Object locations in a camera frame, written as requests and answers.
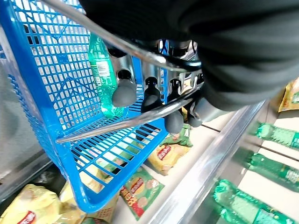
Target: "green bottle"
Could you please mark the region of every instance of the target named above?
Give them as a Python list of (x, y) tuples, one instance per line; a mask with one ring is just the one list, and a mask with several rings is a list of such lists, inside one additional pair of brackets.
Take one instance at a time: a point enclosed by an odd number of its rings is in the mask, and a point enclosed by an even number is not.
[(299, 92), (294, 93), (292, 97), (292, 104), (299, 104)]
[(104, 42), (93, 33), (90, 33), (88, 60), (101, 101), (101, 110), (103, 114), (108, 118), (122, 116), (124, 108), (115, 107), (112, 104), (112, 95), (117, 88), (117, 80), (108, 51)]
[(290, 148), (299, 149), (299, 133), (293, 130), (261, 123), (255, 135), (261, 139), (277, 142)]
[(253, 152), (249, 153), (247, 162), (249, 170), (292, 191), (299, 192), (299, 170)]
[(296, 222), (227, 180), (214, 190), (215, 201), (223, 207), (221, 217), (230, 224), (296, 224)]

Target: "black rubber tip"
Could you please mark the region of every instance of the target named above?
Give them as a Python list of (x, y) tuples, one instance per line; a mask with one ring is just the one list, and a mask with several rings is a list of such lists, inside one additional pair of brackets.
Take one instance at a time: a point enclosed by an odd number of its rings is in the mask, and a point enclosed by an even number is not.
[(141, 104), (141, 113), (150, 111), (162, 105), (161, 99), (156, 95), (147, 96)]
[(199, 127), (202, 124), (201, 120), (197, 120), (189, 112), (187, 114), (187, 120), (188, 120), (188, 124), (191, 125), (192, 127)]
[(122, 79), (113, 93), (112, 103), (116, 107), (129, 106), (136, 101), (136, 97), (136, 84)]
[(184, 118), (180, 111), (172, 112), (164, 119), (165, 129), (171, 134), (179, 133), (184, 125)]

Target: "snack bag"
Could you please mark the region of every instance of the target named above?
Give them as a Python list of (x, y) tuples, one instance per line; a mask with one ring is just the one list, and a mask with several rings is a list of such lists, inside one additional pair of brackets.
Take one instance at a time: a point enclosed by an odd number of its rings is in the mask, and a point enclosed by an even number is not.
[(57, 195), (44, 187), (26, 185), (0, 218), (0, 224), (53, 224), (61, 216)]
[[(87, 168), (87, 171), (101, 180), (105, 179), (105, 175), (103, 174), (103, 172), (94, 165), (90, 165)], [(80, 173), (80, 178), (81, 181), (94, 192), (98, 193), (103, 187), (100, 183), (95, 181), (84, 172)], [(62, 202), (62, 211), (61, 217), (55, 222), (55, 224), (81, 223), (85, 218), (86, 213), (78, 208), (69, 182), (65, 183), (60, 192), (59, 198)]]
[(86, 217), (95, 218), (95, 220), (103, 220), (106, 223), (110, 223), (116, 208), (116, 203), (118, 201), (119, 195), (120, 193), (117, 192), (117, 194), (101, 210), (95, 213), (87, 214)]
[[(105, 174), (103, 174), (102, 171), (95, 166), (91, 166), (89, 172), (105, 182), (109, 182), (111, 180), (111, 177), (105, 178)], [(96, 182), (89, 175), (82, 172), (80, 173), (80, 178), (91, 190), (99, 192), (102, 189), (102, 185)], [(95, 213), (86, 214), (77, 207), (71, 190), (71, 185), (67, 182), (60, 192), (60, 200), (63, 202), (65, 212), (63, 212), (61, 218), (55, 224), (79, 224), (85, 217), (93, 217), (109, 223), (112, 219), (118, 197), (119, 192), (101, 210)]]
[(153, 165), (157, 172), (168, 175), (168, 171), (178, 161), (180, 157), (190, 150), (189, 147), (180, 145), (168, 145), (157, 147), (148, 157), (148, 161)]
[(154, 179), (143, 167), (139, 167), (121, 188), (121, 197), (129, 206), (136, 220), (153, 203), (164, 185)]
[(178, 134), (169, 134), (161, 145), (178, 144), (181, 146), (192, 147), (190, 142), (190, 125), (184, 124), (182, 130)]
[(285, 95), (278, 112), (288, 110), (299, 110), (299, 78), (286, 86)]
[(82, 224), (106, 224), (106, 222), (96, 218), (85, 218)]

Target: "basket handle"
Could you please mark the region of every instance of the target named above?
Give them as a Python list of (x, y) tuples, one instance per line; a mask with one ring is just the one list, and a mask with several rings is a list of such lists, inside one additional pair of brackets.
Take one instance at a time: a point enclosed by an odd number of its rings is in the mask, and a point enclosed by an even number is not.
[(120, 37), (111, 34), (98, 24), (90, 20), (87, 16), (76, 10), (75, 8), (66, 5), (59, 0), (41, 0), (46, 5), (64, 14), (78, 24), (84, 26), (91, 32), (95, 33), (104, 41), (107, 41), (116, 48), (136, 56), (139, 59), (154, 64), (156, 66), (166, 68), (170, 71), (186, 72), (197, 71), (201, 68), (200, 61), (185, 61), (170, 56), (155, 54), (153, 52), (142, 49), (128, 40), (123, 40)]
[(81, 140), (85, 138), (90, 138), (99, 134), (104, 134), (108, 132), (117, 131), (120, 129), (134, 127), (136, 125), (142, 125), (149, 123), (158, 118), (163, 118), (172, 112), (182, 108), (188, 103), (192, 102), (195, 96), (198, 96), (198, 91), (201, 85), (195, 86), (194, 89), (184, 92), (180, 97), (170, 101), (166, 105), (159, 106), (151, 111), (147, 111), (139, 116), (127, 119), (121, 122), (110, 124), (107, 126), (99, 127), (90, 131), (82, 132), (80, 134), (69, 134), (63, 138), (56, 139), (56, 143), (64, 143), (69, 141)]

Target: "red label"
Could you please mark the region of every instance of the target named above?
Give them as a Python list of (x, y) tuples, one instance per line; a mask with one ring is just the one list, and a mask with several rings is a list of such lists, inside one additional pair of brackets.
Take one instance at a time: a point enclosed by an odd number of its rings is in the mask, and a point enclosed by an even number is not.
[(36, 215), (32, 211), (28, 211), (27, 215), (17, 224), (33, 224), (36, 220)]
[(138, 217), (141, 217), (144, 213), (144, 210), (138, 207), (137, 198), (132, 196), (132, 194), (125, 187), (121, 188), (120, 193), (126, 200), (128, 206), (131, 207), (131, 209), (136, 213)]
[(143, 185), (143, 179), (141, 179), (140, 177), (138, 178), (138, 180), (136, 181), (136, 183), (133, 184), (133, 186), (131, 187), (131, 193), (135, 193), (138, 188), (140, 188), (141, 185)]
[(162, 148), (162, 149), (158, 152), (158, 154), (157, 154), (158, 158), (159, 158), (160, 160), (163, 160), (164, 157), (170, 152), (170, 150), (171, 150), (171, 147), (170, 147), (170, 146), (165, 146), (164, 148)]

